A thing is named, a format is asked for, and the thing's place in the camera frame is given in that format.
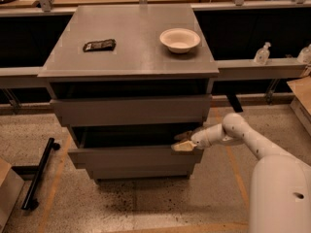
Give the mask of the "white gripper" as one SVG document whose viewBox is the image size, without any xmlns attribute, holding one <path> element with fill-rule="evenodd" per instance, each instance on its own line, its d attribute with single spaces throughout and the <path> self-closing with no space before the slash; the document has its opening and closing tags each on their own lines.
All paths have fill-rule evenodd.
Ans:
<svg viewBox="0 0 311 233">
<path fill-rule="evenodd" d="M 210 130 L 198 127 L 194 130 L 177 134 L 174 139 L 178 142 L 171 146 L 174 151 L 193 151 L 195 148 L 204 150 L 212 146 L 210 142 Z"/>
</svg>

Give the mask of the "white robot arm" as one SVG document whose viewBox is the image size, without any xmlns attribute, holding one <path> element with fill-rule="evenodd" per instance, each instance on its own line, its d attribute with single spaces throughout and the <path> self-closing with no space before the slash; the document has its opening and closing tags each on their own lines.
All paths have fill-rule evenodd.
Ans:
<svg viewBox="0 0 311 233">
<path fill-rule="evenodd" d="M 265 138 L 236 113 L 175 136 L 174 151 L 243 144 L 256 157 L 248 233 L 311 233 L 311 166 Z"/>
</svg>

